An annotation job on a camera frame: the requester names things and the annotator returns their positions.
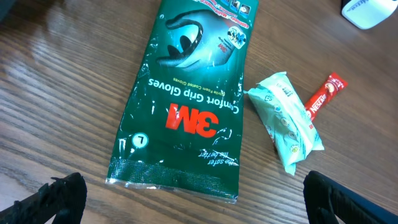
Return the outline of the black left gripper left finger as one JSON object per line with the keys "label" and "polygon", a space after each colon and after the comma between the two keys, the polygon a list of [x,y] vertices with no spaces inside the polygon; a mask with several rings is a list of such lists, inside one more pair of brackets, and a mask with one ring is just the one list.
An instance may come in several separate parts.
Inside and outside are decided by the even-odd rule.
{"label": "black left gripper left finger", "polygon": [[46,223],[54,218],[57,224],[79,224],[86,205],[87,186],[83,176],[72,173],[53,178],[30,197],[16,200],[1,211],[1,224]]}

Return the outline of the green snack bag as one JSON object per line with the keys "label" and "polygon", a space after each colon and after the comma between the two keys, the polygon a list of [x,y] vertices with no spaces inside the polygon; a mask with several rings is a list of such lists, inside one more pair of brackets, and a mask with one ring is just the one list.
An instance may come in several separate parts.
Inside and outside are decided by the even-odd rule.
{"label": "green snack bag", "polygon": [[116,133],[107,184],[237,201],[244,64],[258,5],[161,2]]}

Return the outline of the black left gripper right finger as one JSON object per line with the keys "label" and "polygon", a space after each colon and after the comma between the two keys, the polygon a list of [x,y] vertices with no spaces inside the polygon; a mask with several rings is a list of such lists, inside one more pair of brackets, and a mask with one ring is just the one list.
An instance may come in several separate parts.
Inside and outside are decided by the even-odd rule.
{"label": "black left gripper right finger", "polygon": [[317,171],[310,171],[303,184],[310,224],[338,224],[340,220],[345,224],[397,223],[397,215]]}

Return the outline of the teal wet wipes pack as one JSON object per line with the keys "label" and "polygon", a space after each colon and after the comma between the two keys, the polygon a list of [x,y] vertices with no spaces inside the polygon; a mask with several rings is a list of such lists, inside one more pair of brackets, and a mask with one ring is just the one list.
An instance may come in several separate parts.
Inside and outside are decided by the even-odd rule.
{"label": "teal wet wipes pack", "polygon": [[287,77],[278,72],[246,92],[277,149],[286,173],[294,175],[296,163],[324,146],[318,131]]}

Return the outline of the red Nescafe coffee stick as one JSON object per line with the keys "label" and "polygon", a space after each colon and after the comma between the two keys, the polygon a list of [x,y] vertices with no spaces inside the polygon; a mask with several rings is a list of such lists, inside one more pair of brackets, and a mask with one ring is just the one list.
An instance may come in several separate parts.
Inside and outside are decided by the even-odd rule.
{"label": "red Nescafe coffee stick", "polygon": [[348,86],[348,82],[333,72],[322,86],[305,103],[307,116],[311,121],[315,119],[319,110],[329,103],[341,90]]}

